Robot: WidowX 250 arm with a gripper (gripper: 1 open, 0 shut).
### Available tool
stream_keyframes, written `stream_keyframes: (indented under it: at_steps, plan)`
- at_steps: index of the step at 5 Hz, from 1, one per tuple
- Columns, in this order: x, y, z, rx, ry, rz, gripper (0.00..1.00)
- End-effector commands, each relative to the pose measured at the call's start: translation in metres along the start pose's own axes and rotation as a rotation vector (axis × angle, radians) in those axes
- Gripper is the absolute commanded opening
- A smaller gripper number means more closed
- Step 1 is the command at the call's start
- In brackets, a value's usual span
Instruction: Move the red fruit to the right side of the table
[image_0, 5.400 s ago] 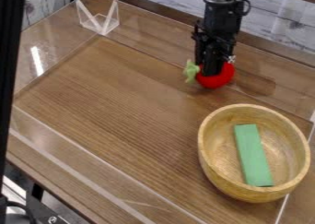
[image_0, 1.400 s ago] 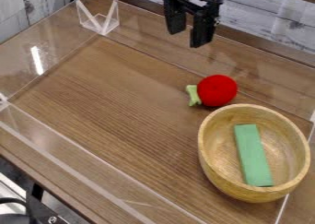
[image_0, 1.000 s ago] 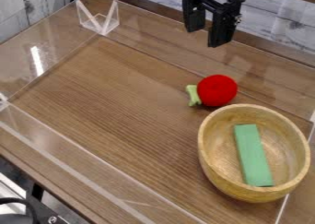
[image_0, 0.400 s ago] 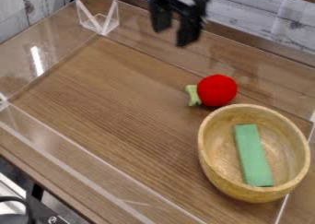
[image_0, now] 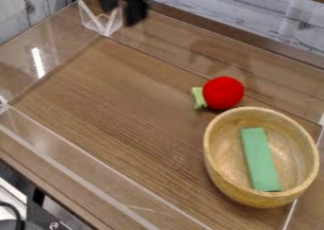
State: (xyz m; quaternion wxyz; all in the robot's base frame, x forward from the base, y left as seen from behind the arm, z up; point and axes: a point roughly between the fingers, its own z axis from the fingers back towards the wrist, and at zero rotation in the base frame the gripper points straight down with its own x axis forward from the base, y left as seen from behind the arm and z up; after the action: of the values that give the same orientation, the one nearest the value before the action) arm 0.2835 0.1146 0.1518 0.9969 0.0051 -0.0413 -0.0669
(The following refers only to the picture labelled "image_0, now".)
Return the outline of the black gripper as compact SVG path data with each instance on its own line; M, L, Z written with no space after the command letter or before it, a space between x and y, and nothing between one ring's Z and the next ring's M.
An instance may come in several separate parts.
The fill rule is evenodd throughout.
M99 0L104 12L118 7L119 0ZM148 15L148 0L126 0L124 26L132 27L142 22Z

